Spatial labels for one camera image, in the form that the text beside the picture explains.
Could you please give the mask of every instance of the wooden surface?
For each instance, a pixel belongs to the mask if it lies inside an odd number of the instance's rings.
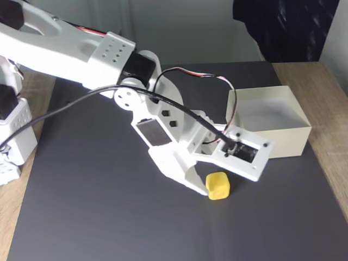
[[[309,142],[348,221],[348,97],[321,63],[274,68],[313,127]]]
[[[320,63],[274,64],[284,85],[289,85],[306,113],[313,130],[309,141],[327,180],[348,217],[348,98],[333,75]],[[54,77],[26,72],[23,97],[33,116],[48,107]],[[35,126],[37,136],[42,124]],[[0,260],[5,261],[23,201],[34,153],[19,180],[0,187]]]
[[[55,77],[42,73],[24,70],[22,97],[29,102],[33,117],[38,117],[47,111],[54,87]],[[38,138],[43,123],[34,126]],[[0,260],[7,259],[12,237],[20,213],[24,192],[27,187],[35,152],[22,168],[21,178],[0,187]]]

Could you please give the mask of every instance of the white wall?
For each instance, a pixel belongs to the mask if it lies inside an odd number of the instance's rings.
[[[320,61],[336,76],[348,95],[348,0],[340,0]]]
[[[129,0],[138,49],[162,64],[260,60],[233,0]]]
[[[119,33],[122,29],[117,0],[29,0],[53,15],[90,28]]]

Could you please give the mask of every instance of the cardboard box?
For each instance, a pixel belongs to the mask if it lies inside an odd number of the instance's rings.
[[[234,124],[273,140],[270,158],[300,156],[312,129],[299,102],[288,86],[237,90]],[[234,92],[228,97],[226,120],[230,120]]]

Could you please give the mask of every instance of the dark cloth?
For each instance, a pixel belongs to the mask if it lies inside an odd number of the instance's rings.
[[[339,0],[234,0],[267,61],[318,61]]]

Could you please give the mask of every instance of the mounting hole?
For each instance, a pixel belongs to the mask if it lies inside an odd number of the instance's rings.
[[[169,125],[170,125],[170,127],[177,127],[178,123],[177,123],[177,121],[170,121]]]
[[[170,112],[168,110],[163,110],[161,113],[162,113],[162,115],[164,117],[169,117],[170,116]]]

